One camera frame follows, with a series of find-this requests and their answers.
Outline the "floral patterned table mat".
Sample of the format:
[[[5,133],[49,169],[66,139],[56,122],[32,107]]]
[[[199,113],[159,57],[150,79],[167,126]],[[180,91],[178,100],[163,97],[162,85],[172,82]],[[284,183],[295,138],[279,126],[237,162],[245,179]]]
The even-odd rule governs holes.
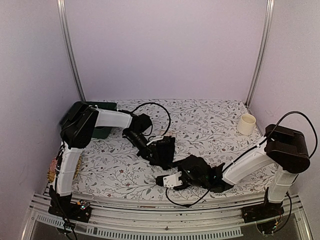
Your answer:
[[[261,141],[257,130],[251,135],[237,132],[237,123],[247,112],[238,100],[127,99],[116,103],[118,110],[150,116],[153,136],[176,134],[175,161],[195,155],[212,167],[229,164]],[[120,128],[113,128],[106,139],[93,138],[77,162],[71,194],[134,201],[194,202],[200,197],[217,199],[264,193],[277,170],[273,164],[267,165],[222,193],[207,193],[196,186],[166,190],[156,184],[156,177],[174,174],[176,169],[152,166],[137,153],[138,149],[123,138]]]

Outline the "front aluminium rail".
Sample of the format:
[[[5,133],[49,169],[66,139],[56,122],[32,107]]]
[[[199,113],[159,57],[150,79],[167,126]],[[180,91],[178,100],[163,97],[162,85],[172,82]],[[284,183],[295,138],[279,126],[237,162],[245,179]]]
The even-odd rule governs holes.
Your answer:
[[[261,222],[244,222],[241,209],[260,204],[263,195],[204,200],[182,208],[166,201],[91,197],[89,221],[64,226],[48,212],[47,193],[34,194],[22,232],[24,240],[313,240],[298,195],[286,197],[276,233],[265,234]]]

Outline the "left aluminium frame post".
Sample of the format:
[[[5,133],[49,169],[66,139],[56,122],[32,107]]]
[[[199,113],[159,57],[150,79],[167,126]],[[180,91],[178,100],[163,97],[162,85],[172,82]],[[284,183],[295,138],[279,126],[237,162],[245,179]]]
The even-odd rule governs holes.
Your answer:
[[[72,76],[74,79],[75,87],[79,96],[79,99],[81,101],[86,101],[85,97],[85,92],[81,83],[77,63],[76,63],[76,58],[72,46],[72,39],[70,35],[70,30],[68,26],[68,18],[67,18],[67,11],[66,11],[66,5],[64,0],[57,0],[57,10],[58,10],[58,15],[59,15],[59,20],[60,20],[60,25],[61,25],[61,31],[64,39],[64,44],[72,72]]]

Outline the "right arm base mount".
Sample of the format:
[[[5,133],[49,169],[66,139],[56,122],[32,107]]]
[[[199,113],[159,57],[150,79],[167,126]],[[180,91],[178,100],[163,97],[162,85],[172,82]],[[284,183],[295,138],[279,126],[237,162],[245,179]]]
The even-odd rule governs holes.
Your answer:
[[[241,217],[245,223],[277,217],[283,213],[281,203],[260,203],[241,208]]]

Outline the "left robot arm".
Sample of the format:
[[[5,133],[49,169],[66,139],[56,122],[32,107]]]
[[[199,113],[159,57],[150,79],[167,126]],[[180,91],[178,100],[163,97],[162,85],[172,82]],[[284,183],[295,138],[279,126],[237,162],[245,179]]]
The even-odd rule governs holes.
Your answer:
[[[143,132],[152,126],[146,114],[133,111],[108,110],[78,101],[72,105],[61,121],[61,145],[56,156],[55,178],[52,191],[58,197],[72,194],[76,166],[84,149],[91,142],[95,128],[122,128],[122,135],[138,148],[138,156],[155,164],[159,155],[154,144],[147,141]]]

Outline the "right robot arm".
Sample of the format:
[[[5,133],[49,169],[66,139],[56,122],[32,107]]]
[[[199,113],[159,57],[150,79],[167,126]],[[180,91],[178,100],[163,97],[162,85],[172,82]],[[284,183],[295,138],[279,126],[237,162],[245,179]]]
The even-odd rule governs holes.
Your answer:
[[[278,165],[275,177],[266,190],[266,201],[259,206],[262,218],[278,210],[286,192],[297,176],[310,166],[305,136],[291,128],[270,124],[260,142],[248,149],[229,165],[210,165],[201,157],[190,155],[177,161],[177,173],[156,177],[156,184],[176,191],[197,186],[214,193],[233,188],[242,179],[272,163]]]

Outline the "cream plastic cup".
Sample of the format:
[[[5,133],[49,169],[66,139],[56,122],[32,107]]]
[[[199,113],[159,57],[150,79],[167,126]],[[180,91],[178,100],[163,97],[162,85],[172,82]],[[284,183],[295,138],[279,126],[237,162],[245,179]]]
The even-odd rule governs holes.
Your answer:
[[[236,126],[237,131],[242,135],[251,135],[256,125],[256,118],[248,113],[241,115]]]

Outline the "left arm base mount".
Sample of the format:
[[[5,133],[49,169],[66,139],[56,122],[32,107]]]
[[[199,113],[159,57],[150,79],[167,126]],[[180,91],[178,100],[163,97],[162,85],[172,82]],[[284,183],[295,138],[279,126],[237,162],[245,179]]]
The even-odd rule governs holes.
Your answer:
[[[68,200],[51,200],[48,213],[63,219],[88,223],[92,208],[87,204],[72,203]]]

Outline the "aluminium frame post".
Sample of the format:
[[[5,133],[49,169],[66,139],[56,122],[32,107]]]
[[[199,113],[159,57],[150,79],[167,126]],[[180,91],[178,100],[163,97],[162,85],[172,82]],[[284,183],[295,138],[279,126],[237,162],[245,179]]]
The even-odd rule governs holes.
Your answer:
[[[72,39],[70,35],[70,30],[68,26],[68,18],[67,18],[67,11],[66,11],[66,5],[64,0],[57,0],[57,10],[58,10],[58,15],[59,15],[59,20],[60,20],[60,25],[61,25],[61,31],[64,39],[64,44],[72,72],[72,76],[74,79],[75,87],[79,96],[79,99],[81,101],[86,101],[85,97],[85,92],[81,83],[77,63],[76,63],[76,58],[72,46]]]
[[[263,28],[262,28],[262,35],[261,35],[261,41],[259,45],[259,51],[257,55],[257,60],[255,63],[252,79],[249,85],[248,94],[245,100],[245,105],[249,109],[252,105],[254,94],[258,85],[263,60],[265,56],[265,52],[267,49],[268,44],[268,38],[270,35],[270,30],[272,26],[272,19],[273,19],[273,12],[274,12],[274,6],[275,1],[274,0],[267,0],[266,1],[266,9],[265,9],[265,15],[264,15],[264,22],[263,22]]]

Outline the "dark green divided tray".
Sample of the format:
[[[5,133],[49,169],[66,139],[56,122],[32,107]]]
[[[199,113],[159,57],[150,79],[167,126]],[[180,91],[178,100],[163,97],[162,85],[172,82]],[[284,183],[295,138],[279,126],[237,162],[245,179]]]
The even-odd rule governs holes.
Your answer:
[[[86,104],[101,110],[108,110],[108,111],[116,111],[117,110],[117,103],[116,102],[106,102],[106,101],[86,101]],[[93,139],[102,139],[105,140],[112,129],[110,125],[110,120],[108,120],[108,116],[104,113],[99,114],[97,118],[97,123],[94,127],[92,138]]]

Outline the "red patterned bowl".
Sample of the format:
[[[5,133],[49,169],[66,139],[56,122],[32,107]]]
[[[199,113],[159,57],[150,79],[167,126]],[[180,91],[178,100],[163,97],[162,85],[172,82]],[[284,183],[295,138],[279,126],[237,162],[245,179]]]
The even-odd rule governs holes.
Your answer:
[[[48,169],[48,174],[49,175],[55,175],[56,174],[56,167],[57,167],[57,158],[54,158],[51,163],[50,163],[50,166],[49,166],[49,169]]]

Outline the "right aluminium frame post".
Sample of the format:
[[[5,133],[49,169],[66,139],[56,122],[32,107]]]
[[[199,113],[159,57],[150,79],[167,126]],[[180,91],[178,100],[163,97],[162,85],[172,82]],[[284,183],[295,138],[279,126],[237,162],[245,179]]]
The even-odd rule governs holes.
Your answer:
[[[274,6],[275,1],[274,0],[267,0],[266,1],[266,9],[265,9],[265,15],[264,15],[264,22],[263,22],[263,28],[262,28],[262,35],[261,35],[261,41],[259,45],[259,51],[257,55],[257,60],[255,63],[252,79],[249,85],[248,94],[245,100],[245,105],[249,109],[252,105],[254,94],[258,85],[263,60],[265,56],[265,52],[267,49],[268,44],[268,38],[270,35],[270,30],[272,26],[272,19],[273,19],[273,12],[274,12]]]

